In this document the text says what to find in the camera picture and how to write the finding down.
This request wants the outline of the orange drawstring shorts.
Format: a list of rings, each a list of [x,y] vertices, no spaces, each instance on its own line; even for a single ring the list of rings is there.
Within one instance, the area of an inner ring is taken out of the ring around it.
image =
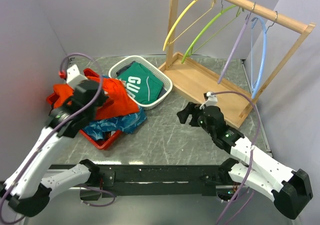
[[[104,78],[102,88],[113,100],[113,104],[105,103],[100,107],[96,112],[95,121],[126,116],[140,111],[138,105],[128,96],[122,81],[115,78]],[[67,84],[54,84],[53,92],[59,96],[54,103],[56,109],[73,94],[74,90]]]

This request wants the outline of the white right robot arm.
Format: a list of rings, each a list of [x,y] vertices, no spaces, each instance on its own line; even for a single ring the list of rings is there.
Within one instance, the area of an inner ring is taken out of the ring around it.
[[[177,112],[181,124],[201,127],[213,143],[232,156],[220,166],[219,179],[224,184],[244,184],[270,199],[285,217],[294,220],[313,198],[309,175],[293,170],[253,146],[240,131],[228,125],[220,108],[189,102]]]

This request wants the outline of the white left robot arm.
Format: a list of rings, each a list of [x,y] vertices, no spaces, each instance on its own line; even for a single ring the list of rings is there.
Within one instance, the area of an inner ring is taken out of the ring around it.
[[[57,195],[77,185],[94,186],[100,182],[100,168],[89,159],[52,177],[45,174],[77,133],[96,116],[108,100],[102,82],[85,79],[61,106],[53,109],[40,136],[19,168],[0,186],[1,203],[25,217],[38,215]]]

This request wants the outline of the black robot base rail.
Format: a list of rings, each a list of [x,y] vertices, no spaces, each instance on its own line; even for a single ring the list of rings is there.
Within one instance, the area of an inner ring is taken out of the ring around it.
[[[89,187],[119,196],[202,195],[239,186],[218,165],[100,164]]]

